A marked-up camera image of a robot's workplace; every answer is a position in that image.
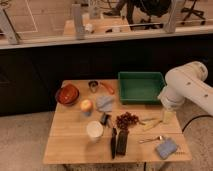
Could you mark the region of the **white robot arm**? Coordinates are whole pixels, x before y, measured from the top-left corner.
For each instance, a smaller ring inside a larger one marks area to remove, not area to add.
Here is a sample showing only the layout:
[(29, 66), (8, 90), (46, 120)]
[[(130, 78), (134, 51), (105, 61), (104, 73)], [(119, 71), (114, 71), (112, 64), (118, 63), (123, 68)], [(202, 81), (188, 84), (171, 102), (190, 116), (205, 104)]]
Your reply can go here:
[(172, 120), (186, 99), (213, 116), (213, 87), (205, 82), (207, 76), (207, 67), (199, 61), (175, 67), (166, 73), (166, 85), (158, 95), (163, 105), (164, 124)]

